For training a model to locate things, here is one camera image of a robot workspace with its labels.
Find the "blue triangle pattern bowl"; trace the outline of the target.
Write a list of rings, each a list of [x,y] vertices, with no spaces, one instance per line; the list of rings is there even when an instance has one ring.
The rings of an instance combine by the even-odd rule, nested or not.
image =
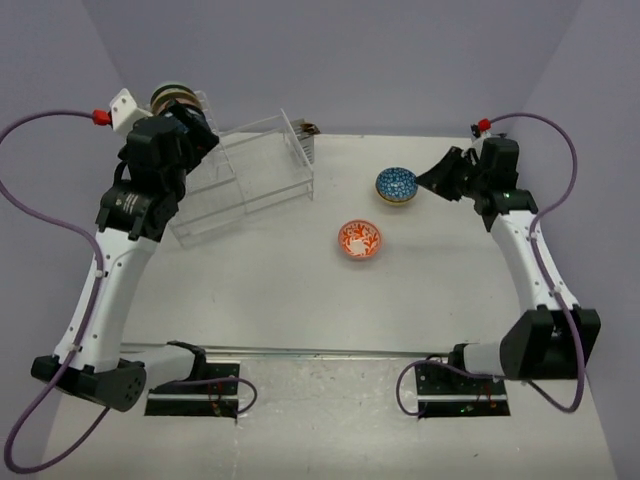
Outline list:
[[[386,168],[378,174],[375,189],[377,193],[394,200],[416,195],[416,175],[402,167]]]

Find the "yellow teal patterned bowl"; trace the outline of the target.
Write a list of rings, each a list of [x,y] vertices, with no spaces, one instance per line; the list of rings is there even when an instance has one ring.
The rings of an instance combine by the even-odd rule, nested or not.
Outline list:
[[[380,193],[377,193],[377,197],[385,204],[388,206],[392,206],[394,208],[398,207],[405,207],[410,205],[413,200],[415,199],[415,195],[410,196],[410,197],[406,197],[406,198],[400,198],[399,200],[394,200],[392,198],[388,198],[384,195],[381,195]]]

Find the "orange floral bowl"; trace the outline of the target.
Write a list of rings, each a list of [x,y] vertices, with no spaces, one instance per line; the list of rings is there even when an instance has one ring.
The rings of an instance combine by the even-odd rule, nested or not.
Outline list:
[[[353,219],[339,228],[337,242],[339,250],[350,260],[369,260],[381,250],[383,236],[371,221]]]

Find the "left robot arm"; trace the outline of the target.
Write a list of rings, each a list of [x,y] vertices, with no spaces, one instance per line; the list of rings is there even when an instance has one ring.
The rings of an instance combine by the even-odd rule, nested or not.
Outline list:
[[[139,280],[186,195],[186,178],[219,143],[198,101],[166,100],[133,122],[102,195],[91,236],[94,255],[74,316],[33,378],[106,408],[126,412],[146,389],[173,382],[187,393],[208,379],[204,353],[171,341],[158,354],[120,355]]]

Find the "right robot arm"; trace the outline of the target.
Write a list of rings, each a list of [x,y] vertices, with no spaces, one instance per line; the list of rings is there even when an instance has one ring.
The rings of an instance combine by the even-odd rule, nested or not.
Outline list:
[[[517,186],[518,144],[485,136],[466,150],[450,148],[416,182],[437,196],[469,198],[499,246],[521,314],[492,343],[458,344],[448,385],[467,393],[482,375],[508,380],[568,380],[583,373],[600,331],[599,315],[581,307],[546,246],[533,195]]]

